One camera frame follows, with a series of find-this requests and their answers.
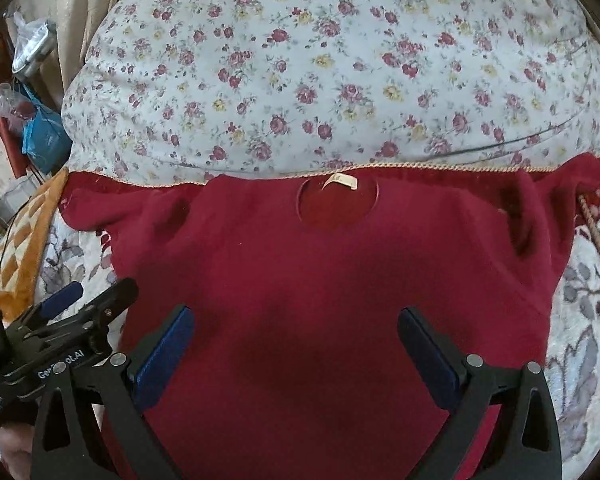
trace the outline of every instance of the cable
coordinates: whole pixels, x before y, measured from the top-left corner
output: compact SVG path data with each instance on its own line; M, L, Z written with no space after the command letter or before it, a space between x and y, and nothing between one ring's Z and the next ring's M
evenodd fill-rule
M4 259L4 253L7 251L7 244L9 243L9 234L11 233L11 228L13 227L13 224L16 223L16 218L18 217L20 211L24 209L24 206L29 205L29 202L31 202L31 198L29 198L29 200L27 200L24 204L20 206L20 208L16 211L16 214L13 215L13 221L11 221L9 227L7 227L7 232L4 235L4 245L2 247L2 254L0 255L0 270L2 269L2 260Z

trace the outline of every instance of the metal pin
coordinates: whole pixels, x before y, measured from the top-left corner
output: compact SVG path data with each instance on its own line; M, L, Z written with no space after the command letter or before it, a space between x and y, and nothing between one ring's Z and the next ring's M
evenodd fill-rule
M474 368L480 368L484 364L484 359L478 354L469 354L466 357L466 363Z
M61 374L66 370L66 363L64 361L58 361L56 364L54 364L52 370L55 374Z
M526 369L529 370L533 374L539 374L542 371L542 368L535 361L528 362L526 364Z
M111 359L109 359L109 362L113 365L113 366L120 366L123 365L126 361L126 355L118 353L118 354L113 354L111 356Z

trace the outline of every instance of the blue gripper pad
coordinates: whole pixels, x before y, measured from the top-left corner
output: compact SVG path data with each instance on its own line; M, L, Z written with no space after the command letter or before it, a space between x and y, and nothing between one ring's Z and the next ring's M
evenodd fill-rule
M82 285L79 282L69 283L42 302L40 317L45 320L55 318L78 301L82 297L82 293Z
M133 379L132 400L140 412L155 406L160 400L189 346L193 329L193 312L183 306Z
M437 335L433 329L426 321L421 322L422 314L413 310L405 308L400 312L398 336L436 406L453 412L461 400L460 378L434 341Z

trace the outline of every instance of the bed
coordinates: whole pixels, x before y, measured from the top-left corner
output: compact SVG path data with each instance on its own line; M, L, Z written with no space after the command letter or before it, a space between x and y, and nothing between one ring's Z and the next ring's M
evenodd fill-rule
M68 167L168 186L600 155L587 19L578 0L120 0L65 87ZM600 196L591 210L600 232ZM35 300L79 281L73 313L116 279L111 255L106 232L56 212ZM551 322L545 375L576 479L600 449L600 250L586 224Z

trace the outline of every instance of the orange checkered cloth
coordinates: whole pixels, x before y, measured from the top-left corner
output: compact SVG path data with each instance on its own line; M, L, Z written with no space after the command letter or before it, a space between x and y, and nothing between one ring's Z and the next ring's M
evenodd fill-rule
M49 226L68 175L63 168L40 186L0 241L0 310L7 322L33 302Z

